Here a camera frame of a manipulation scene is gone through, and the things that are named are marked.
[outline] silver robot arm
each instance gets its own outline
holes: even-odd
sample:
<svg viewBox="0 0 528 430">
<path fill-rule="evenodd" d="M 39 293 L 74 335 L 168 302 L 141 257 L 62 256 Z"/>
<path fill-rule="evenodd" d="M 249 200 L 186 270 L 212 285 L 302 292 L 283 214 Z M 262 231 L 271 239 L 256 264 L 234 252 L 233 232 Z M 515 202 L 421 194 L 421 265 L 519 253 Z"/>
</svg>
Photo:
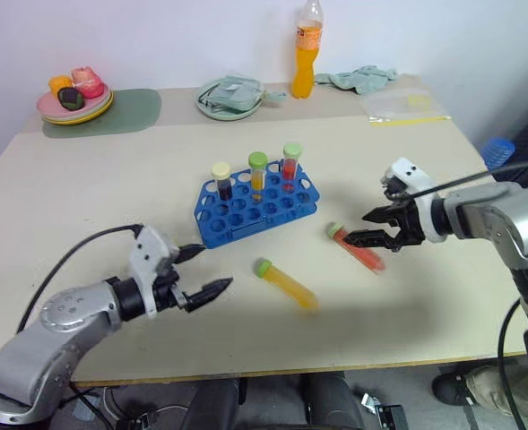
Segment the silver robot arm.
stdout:
<svg viewBox="0 0 528 430">
<path fill-rule="evenodd" d="M 203 245 L 174 246 L 144 227 L 130 254 L 132 278 L 108 279 L 51 297 L 39 318 L 0 350 L 0 423 L 26 425 L 50 418 L 84 354 L 123 322 L 154 317 L 168 307 L 188 312 L 215 299 L 232 281 L 217 279 L 188 296 L 176 285 L 173 264 Z"/>
<path fill-rule="evenodd" d="M 395 237 L 383 229 L 357 230 L 345 241 L 358 247 L 383 246 L 398 252 L 424 240 L 442 242 L 455 234 L 460 239 L 488 239 L 511 271 L 528 316 L 528 188 L 502 182 L 463 188 L 445 199 L 437 193 L 416 194 L 434 187 L 425 172 L 407 159 L 399 159 L 381 180 L 389 206 L 375 208 L 363 219 L 399 227 Z M 528 332 L 524 335 L 528 355 Z"/>
</svg>

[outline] test tube cap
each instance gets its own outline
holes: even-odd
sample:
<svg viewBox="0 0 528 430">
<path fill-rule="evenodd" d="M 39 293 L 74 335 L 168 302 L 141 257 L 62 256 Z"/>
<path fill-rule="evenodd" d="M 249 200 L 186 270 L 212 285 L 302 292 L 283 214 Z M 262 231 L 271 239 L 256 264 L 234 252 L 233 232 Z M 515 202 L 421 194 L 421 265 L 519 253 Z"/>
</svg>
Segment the test tube cap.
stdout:
<svg viewBox="0 0 528 430">
<path fill-rule="evenodd" d="M 228 163 L 216 163 L 212 166 L 212 177 L 217 181 L 228 179 L 231 174 L 231 167 Z"/>
<path fill-rule="evenodd" d="M 255 267 L 255 274 L 258 278 L 263 278 L 270 267 L 272 267 L 272 262 L 270 262 L 269 260 L 262 259 Z"/>
<path fill-rule="evenodd" d="M 335 236 L 335 233 L 337 233 L 339 230 L 343 228 L 343 224 L 341 222 L 332 222 L 327 226 L 327 235 L 333 239 Z"/>
<path fill-rule="evenodd" d="M 252 152 L 249 154 L 247 163 L 251 168 L 265 168 L 267 166 L 267 155 L 263 152 Z"/>
<path fill-rule="evenodd" d="M 283 156 L 286 159 L 298 159 L 303 152 L 303 147 L 297 142 L 289 142 L 283 145 Z"/>
</svg>

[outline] yellow plate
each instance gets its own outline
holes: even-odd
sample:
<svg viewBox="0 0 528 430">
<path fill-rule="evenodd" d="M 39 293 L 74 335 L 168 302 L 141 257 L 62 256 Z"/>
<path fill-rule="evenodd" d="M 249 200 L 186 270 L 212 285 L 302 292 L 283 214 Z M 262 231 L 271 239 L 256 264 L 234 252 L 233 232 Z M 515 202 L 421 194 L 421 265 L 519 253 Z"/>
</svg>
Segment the yellow plate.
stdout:
<svg viewBox="0 0 528 430">
<path fill-rule="evenodd" d="M 108 101 L 106 105 L 104 105 L 101 109 L 97 110 L 96 112 L 92 112 L 90 115 L 83 116 L 82 118 L 71 119 L 69 121 L 53 121 L 52 119 L 47 119 L 45 117 L 43 117 L 42 119 L 44 121 L 47 121 L 48 123 L 56 124 L 56 125 L 74 125 L 74 124 L 85 123 L 86 121 L 90 121 L 91 119 L 96 118 L 97 116 L 102 115 L 104 112 L 106 112 L 108 108 L 110 108 L 110 105 L 112 104 L 113 100 L 114 100 L 114 91 L 111 91 L 110 100 Z"/>
</svg>

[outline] pants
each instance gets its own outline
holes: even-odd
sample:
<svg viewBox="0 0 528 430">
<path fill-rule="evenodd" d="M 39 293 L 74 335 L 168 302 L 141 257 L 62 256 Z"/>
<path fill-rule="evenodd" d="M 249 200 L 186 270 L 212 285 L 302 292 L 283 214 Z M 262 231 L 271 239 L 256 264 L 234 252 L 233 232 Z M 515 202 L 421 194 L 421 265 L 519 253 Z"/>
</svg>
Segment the pants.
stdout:
<svg viewBox="0 0 528 430">
<path fill-rule="evenodd" d="M 528 419 L 528 367 L 510 365 L 506 373 L 516 406 L 524 419 Z M 465 376 L 467 388 L 479 405 L 511 415 L 498 369 L 493 366 L 480 367 Z"/>
</svg>

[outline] test tube rack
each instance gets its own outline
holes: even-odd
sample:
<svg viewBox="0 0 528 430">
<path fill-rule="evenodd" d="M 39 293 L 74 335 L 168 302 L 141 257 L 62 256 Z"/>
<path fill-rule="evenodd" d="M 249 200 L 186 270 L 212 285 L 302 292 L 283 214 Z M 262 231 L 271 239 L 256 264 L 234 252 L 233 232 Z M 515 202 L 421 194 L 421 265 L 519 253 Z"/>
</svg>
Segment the test tube rack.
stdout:
<svg viewBox="0 0 528 430">
<path fill-rule="evenodd" d="M 232 197 L 223 201 L 214 181 L 202 185 L 194 215 L 206 247 L 216 248 L 317 211 L 319 193 L 298 165 L 296 177 L 281 177 L 281 162 L 268 163 L 265 187 L 256 191 L 250 171 L 231 174 Z"/>
</svg>

